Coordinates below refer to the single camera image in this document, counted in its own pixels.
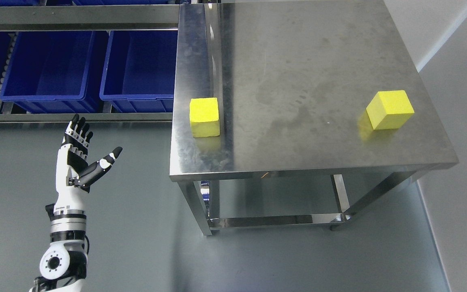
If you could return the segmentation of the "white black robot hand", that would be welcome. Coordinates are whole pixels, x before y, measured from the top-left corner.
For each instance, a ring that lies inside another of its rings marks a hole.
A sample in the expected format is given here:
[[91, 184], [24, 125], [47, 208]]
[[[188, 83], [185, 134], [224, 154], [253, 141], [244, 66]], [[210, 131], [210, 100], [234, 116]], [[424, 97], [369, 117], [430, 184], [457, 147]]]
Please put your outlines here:
[[57, 154], [58, 199], [54, 203], [54, 215], [83, 214], [82, 196], [88, 194], [91, 185], [111, 170], [123, 150], [117, 147], [109, 155], [89, 164], [87, 159], [92, 137], [93, 132], [86, 119], [75, 114], [67, 124]]

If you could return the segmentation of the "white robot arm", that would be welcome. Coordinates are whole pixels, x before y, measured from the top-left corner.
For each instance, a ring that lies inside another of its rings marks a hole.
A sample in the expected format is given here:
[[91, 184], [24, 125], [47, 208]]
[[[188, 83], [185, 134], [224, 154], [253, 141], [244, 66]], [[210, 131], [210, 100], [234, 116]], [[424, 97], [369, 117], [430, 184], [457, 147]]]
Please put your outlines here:
[[30, 292], [80, 292], [86, 282], [89, 240], [83, 211], [54, 211], [45, 206], [50, 219], [50, 245], [39, 261], [40, 276]]

